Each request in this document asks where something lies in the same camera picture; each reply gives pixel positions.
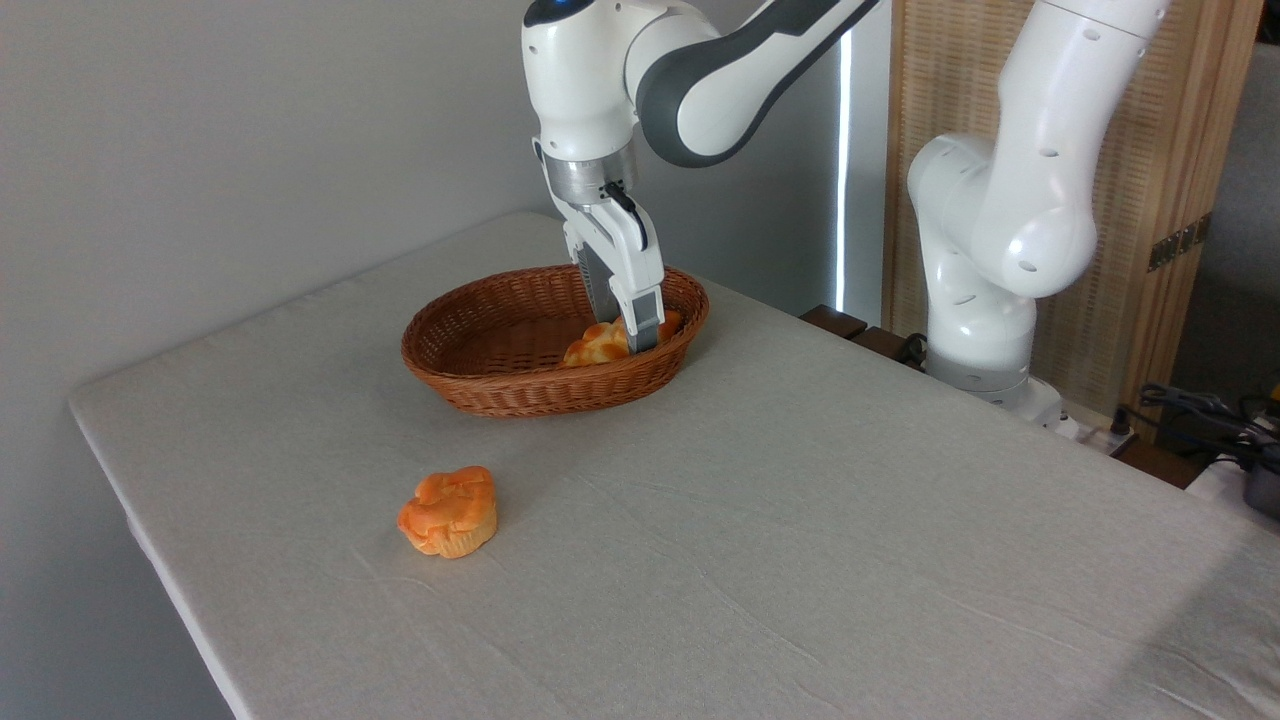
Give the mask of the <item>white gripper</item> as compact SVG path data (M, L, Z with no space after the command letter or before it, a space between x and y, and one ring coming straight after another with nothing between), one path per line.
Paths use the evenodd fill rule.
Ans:
M564 202L563 218L564 242L595 322L620 316L631 354L654 348L666 319L664 269L648 214L623 195L607 195L594 204Z

